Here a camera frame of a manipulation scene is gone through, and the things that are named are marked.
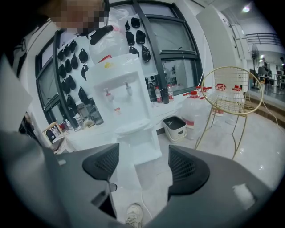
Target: gold chair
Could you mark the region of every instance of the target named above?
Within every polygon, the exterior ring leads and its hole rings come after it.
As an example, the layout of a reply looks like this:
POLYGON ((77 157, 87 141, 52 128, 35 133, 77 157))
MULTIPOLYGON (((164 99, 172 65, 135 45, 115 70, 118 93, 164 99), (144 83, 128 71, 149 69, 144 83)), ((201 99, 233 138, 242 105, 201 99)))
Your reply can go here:
POLYGON ((219 67, 211 71, 204 77, 202 85, 204 85, 204 82, 206 80, 210 80, 211 76, 213 78, 212 93, 208 97, 206 96, 203 90, 202 93, 205 99, 212 105, 212 108, 205 129, 201 137, 196 142, 195 149, 197 149, 197 147, 199 146, 205 132, 213 126, 215 116, 225 112, 232 115, 237 115, 235 127, 232 132, 232 137, 235 143, 235 151, 233 156, 234 158, 244 135, 247 115, 257 110, 258 107, 261 105, 263 100, 263 91, 258 79, 252 73, 239 67, 235 66, 219 67), (249 88, 251 87, 251 85, 249 84, 250 79, 255 79, 257 82, 257 86, 260 89, 259 90, 260 101, 258 104, 253 104, 252 101, 250 100, 250 94, 248 92, 249 88), (209 128, 207 128, 212 114, 214 116, 212 124, 209 128), (236 140, 233 134, 235 132, 236 124, 240 116, 245 117, 245 122, 240 140, 238 142, 238 145, 236 145, 236 140))

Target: ceiling light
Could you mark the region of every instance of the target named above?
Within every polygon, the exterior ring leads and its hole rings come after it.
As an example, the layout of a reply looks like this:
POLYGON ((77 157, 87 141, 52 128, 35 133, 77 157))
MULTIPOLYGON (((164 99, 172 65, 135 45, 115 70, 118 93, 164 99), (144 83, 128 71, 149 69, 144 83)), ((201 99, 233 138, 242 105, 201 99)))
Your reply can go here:
POLYGON ((250 11, 250 8, 248 6, 245 6, 243 9, 242 9, 243 12, 248 12, 250 11))

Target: railing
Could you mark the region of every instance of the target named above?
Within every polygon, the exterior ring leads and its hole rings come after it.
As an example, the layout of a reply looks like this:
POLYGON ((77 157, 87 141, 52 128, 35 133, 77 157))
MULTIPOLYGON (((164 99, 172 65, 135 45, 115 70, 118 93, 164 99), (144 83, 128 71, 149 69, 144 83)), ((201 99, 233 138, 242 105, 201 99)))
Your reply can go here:
POLYGON ((278 35, 275 33, 252 33, 245 35, 248 44, 269 44, 283 46, 278 35))

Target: trash bin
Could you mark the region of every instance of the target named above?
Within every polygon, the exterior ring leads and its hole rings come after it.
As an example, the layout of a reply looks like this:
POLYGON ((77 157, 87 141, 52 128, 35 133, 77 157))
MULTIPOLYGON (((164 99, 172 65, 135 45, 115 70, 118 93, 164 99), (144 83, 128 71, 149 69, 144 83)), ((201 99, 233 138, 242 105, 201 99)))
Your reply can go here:
POLYGON ((172 143, 177 143, 187 135, 186 122, 177 116, 163 120, 165 134, 172 143))

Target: white shoe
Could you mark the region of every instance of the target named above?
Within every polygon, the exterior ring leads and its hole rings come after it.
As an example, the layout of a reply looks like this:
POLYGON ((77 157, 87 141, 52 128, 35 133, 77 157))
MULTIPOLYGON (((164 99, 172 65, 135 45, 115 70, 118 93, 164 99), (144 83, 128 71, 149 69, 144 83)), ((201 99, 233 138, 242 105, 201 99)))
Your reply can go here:
POLYGON ((126 224, 134 228, 141 228, 141 222, 143 219, 143 210, 140 205, 132 204, 129 206, 127 212, 126 224))

